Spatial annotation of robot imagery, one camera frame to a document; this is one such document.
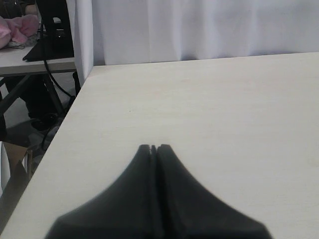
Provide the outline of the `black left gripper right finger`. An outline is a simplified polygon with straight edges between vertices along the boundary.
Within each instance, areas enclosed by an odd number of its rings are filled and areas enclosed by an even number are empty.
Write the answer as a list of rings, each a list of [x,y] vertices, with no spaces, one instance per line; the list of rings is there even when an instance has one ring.
[[[156,177],[166,239],[270,239],[268,229],[214,196],[168,144],[156,150]]]

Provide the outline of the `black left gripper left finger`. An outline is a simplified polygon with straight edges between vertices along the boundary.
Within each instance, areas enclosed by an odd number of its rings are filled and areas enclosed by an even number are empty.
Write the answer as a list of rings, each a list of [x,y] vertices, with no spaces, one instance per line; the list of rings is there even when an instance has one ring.
[[[60,216],[47,239],[158,239],[160,207],[155,162],[140,145],[119,178],[98,196]]]

